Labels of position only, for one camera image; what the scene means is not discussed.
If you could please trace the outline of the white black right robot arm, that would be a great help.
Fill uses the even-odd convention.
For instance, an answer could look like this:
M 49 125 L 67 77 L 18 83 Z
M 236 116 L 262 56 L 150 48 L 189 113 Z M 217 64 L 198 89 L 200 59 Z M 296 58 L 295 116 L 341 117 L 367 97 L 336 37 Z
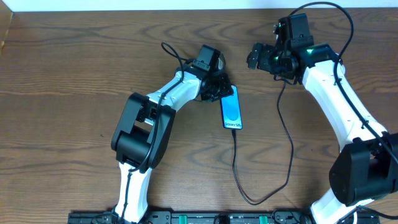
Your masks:
M 367 204 L 397 192 L 397 135 L 364 107 L 345 77 L 340 54 L 314 42 L 305 14 L 279 19 L 274 34 L 275 45 L 253 46 L 249 68 L 303 85 L 320 105 L 339 144 L 329 172 L 330 188 L 310 207 L 312 222 L 357 223 Z

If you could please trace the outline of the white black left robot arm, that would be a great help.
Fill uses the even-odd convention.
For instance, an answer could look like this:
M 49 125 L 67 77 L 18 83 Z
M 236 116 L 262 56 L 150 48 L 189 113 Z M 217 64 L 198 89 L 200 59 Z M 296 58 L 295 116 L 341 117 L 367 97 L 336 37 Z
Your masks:
M 116 223 L 139 223 L 146 214 L 150 175 L 167 149 L 178 110 L 197 97 L 213 102 L 231 94 L 224 60 L 212 65 L 194 60 L 159 90 L 127 99 L 111 140 L 121 171 Z

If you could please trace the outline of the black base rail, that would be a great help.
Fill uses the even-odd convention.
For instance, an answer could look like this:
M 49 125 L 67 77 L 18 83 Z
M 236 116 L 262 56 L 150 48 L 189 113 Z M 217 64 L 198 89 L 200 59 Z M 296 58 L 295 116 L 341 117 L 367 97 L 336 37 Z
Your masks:
M 140 221 L 142 224 L 299 224 L 312 223 L 310 216 L 298 211 L 276 211 L 271 213 L 173 213 L 169 211 L 149 212 Z M 68 224 L 121 223 L 112 212 L 71 213 Z

